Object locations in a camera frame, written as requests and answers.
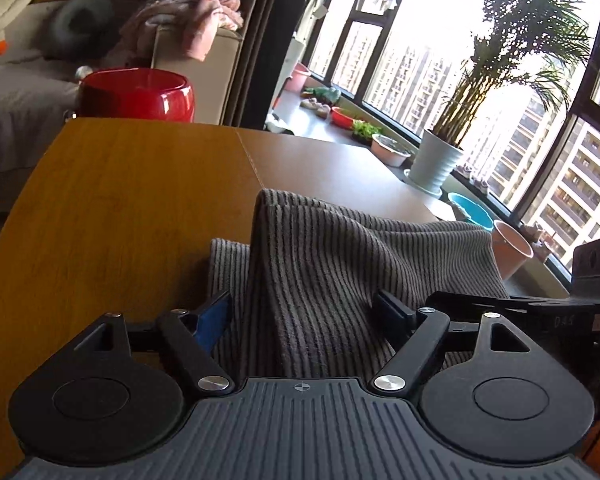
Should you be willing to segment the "grey striped knit garment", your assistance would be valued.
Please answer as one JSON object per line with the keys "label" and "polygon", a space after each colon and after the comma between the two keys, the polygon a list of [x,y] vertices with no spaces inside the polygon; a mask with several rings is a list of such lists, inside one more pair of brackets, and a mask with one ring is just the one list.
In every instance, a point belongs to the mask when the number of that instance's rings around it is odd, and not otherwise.
{"label": "grey striped knit garment", "polygon": [[434,292],[504,298],[491,237],[466,222],[408,223],[266,188],[251,238],[215,238],[209,295],[229,292],[212,350],[247,377],[372,378],[393,355],[370,324],[379,289],[417,309]]}

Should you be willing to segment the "pink tilted bucket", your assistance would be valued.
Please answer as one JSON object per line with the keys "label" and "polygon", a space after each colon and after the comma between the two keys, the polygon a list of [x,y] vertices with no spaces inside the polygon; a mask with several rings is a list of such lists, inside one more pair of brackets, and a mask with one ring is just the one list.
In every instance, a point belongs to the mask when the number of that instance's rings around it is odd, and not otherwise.
{"label": "pink tilted bucket", "polygon": [[503,281],[534,256],[531,245],[509,224],[502,220],[493,221],[492,248]]}

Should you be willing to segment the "blue plastic basin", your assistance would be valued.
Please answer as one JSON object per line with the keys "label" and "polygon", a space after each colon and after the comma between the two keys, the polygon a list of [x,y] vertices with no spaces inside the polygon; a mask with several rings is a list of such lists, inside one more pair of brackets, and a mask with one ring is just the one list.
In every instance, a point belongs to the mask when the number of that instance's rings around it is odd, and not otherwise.
{"label": "blue plastic basin", "polygon": [[489,232],[493,230],[493,219],[490,217],[490,214],[486,212],[483,206],[478,205],[470,198],[458,193],[449,193],[448,199],[452,206],[457,206],[464,211],[466,220],[468,222],[473,223],[476,226],[481,226],[483,229]]}

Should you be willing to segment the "white ribbed plant pot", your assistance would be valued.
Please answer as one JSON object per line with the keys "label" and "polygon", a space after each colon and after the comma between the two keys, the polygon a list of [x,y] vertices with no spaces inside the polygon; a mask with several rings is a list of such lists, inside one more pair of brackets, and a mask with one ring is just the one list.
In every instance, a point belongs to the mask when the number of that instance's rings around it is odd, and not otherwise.
{"label": "white ribbed plant pot", "polygon": [[409,170],[405,171],[405,181],[413,188],[439,198],[442,185],[456,167],[463,151],[425,130],[422,143]]}

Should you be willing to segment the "pink basin with soil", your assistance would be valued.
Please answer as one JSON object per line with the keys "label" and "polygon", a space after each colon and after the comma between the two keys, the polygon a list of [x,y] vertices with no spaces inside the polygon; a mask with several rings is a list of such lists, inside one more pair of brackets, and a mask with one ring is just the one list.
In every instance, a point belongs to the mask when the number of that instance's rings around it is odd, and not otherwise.
{"label": "pink basin with soil", "polygon": [[406,148],[381,133],[373,134],[370,150],[383,164],[389,167],[400,167],[411,157],[411,153]]}

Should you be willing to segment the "small green leafy plant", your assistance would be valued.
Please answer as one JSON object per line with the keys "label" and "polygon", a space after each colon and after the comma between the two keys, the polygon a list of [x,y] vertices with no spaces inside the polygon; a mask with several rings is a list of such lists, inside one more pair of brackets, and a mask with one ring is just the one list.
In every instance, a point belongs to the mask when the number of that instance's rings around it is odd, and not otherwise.
{"label": "small green leafy plant", "polygon": [[355,119],[351,125],[352,139],[366,146],[373,143],[373,135],[381,134],[382,129],[365,120]]}

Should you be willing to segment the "red plastic basin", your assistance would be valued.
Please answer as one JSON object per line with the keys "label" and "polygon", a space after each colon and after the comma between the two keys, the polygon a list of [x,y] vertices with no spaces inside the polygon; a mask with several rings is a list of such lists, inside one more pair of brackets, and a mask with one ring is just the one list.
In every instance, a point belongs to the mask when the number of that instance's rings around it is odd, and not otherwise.
{"label": "red plastic basin", "polygon": [[334,126],[346,130],[351,130],[354,123],[354,118],[339,106],[334,106],[330,110],[330,120]]}

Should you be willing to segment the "red round stool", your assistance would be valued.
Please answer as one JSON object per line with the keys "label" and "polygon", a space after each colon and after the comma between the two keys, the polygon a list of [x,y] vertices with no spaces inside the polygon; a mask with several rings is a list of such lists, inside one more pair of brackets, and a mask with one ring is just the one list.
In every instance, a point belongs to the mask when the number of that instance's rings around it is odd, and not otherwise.
{"label": "red round stool", "polygon": [[192,122],[195,92],[185,76],[158,68],[98,70],[79,83],[78,117]]}

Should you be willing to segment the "tall palm plant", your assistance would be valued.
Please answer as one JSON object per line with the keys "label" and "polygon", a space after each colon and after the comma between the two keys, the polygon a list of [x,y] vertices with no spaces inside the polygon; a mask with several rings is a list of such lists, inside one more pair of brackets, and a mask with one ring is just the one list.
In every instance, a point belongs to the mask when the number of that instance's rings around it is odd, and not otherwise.
{"label": "tall palm plant", "polygon": [[588,62],[584,0],[483,0],[484,31],[430,132],[458,148],[489,93],[531,89],[544,110],[569,104],[568,79]]}

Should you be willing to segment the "green toy by window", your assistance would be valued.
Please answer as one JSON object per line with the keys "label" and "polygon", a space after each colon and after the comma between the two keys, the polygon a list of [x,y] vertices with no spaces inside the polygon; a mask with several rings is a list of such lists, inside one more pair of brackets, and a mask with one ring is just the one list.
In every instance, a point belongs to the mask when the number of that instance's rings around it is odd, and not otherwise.
{"label": "green toy by window", "polygon": [[314,98],[317,102],[328,106],[338,104],[341,96],[341,90],[337,87],[306,87],[301,91],[302,98]]}

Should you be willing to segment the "pink plastic bucket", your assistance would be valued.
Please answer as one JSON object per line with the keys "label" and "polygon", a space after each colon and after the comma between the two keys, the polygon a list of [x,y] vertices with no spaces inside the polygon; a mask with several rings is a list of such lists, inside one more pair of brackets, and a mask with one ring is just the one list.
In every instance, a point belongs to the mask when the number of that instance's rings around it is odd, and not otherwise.
{"label": "pink plastic bucket", "polygon": [[285,90],[300,94],[306,85],[306,80],[311,75],[311,71],[302,63],[297,63],[286,80]]}

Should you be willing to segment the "grey sofa blanket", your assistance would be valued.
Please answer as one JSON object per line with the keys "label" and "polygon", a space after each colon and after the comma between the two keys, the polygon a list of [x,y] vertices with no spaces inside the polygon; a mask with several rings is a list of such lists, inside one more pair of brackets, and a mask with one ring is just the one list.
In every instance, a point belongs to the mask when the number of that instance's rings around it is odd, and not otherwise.
{"label": "grey sofa blanket", "polygon": [[111,0],[112,20],[76,53],[58,55],[48,34],[65,1],[35,3],[7,27],[0,56],[0,174],[32,168],[55,139],[78,93],[76,71],[99,68],[119,40],[118,30],[140,4]]}

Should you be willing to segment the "pink crumpled cloth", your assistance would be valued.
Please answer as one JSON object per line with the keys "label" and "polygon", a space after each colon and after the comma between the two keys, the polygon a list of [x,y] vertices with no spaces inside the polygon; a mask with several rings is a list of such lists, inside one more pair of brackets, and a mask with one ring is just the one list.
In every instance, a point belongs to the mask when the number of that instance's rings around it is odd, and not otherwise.
{"label": "pink crumpled cloth", "polygon": [[146,0],[120,28],[118,48],[132,58],[148,58],[158,28],[181,33],[183,53],[204,62],[220,28],[244,26],[240,0]]}

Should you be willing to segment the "grey neck pillow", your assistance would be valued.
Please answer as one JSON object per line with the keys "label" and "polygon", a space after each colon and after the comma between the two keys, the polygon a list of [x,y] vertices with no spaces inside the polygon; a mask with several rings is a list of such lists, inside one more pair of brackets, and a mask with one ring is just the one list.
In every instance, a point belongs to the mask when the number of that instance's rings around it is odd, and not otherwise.
{"label": "grey neck pillow", "polygon": [[116,39],[110,0],[68,0],[46,26],[45,54],[60,60],[102,58]]}

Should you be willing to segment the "dark brown curtain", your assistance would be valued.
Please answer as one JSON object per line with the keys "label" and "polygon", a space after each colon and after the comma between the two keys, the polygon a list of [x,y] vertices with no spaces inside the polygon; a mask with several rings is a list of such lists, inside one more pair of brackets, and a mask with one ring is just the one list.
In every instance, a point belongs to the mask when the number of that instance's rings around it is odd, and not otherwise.
{"label": "dark brown curtain", "polygon": [[305,1],[242,0],[245,27],[224,125],[249,129],[264,126]]}

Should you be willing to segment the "white floor cleaner machine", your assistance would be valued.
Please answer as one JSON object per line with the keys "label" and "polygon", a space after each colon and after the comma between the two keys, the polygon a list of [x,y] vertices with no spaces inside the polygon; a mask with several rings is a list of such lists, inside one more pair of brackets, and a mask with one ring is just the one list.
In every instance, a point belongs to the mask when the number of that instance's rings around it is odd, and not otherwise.
{"label": "white floor cleaner machine", "polygon": [[328,12],[327,3],[329,3],[329,0],[306,0],[303,3],[302,14],[292,33],[284,62],[274,87],[270,110],[274,110],[280,92],[282,92],[287,81],[291,80],[292,76],[294,76],[294,69],[300,62],[304,50],[306,50],[315,24],[319,20],[322,20]]}

